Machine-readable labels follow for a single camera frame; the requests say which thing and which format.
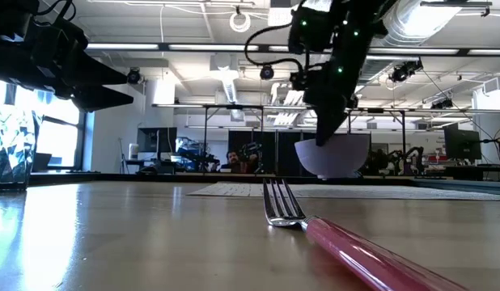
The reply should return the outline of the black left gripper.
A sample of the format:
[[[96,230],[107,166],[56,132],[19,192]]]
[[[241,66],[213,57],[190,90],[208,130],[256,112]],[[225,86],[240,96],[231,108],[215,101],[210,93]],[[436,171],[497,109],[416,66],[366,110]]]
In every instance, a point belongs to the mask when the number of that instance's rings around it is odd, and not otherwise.
[[[44,11],[39,6],[31,0],[0,1],[0,81],[73,98],[85,112],[131,104],[132,96],[102,86],[125,84],[127,76],[84,52],[83,31],[65,18],[75,4],[65,1],[51,23],[36,18],[56,5]]]

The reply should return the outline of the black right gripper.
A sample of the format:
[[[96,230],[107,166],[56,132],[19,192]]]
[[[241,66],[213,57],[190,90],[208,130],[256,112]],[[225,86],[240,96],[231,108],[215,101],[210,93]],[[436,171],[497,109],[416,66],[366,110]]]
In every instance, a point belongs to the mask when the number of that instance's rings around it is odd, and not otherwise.
[[[306,61],[290,74],[290,82],[294,90],[304,92],[303,102],[315,107],[316,145],[323,146],[347,118],[346,109],[358,106],[360,50],[334,49],[327,61],[313,64],[308,48],[294,53],[305,53]]]

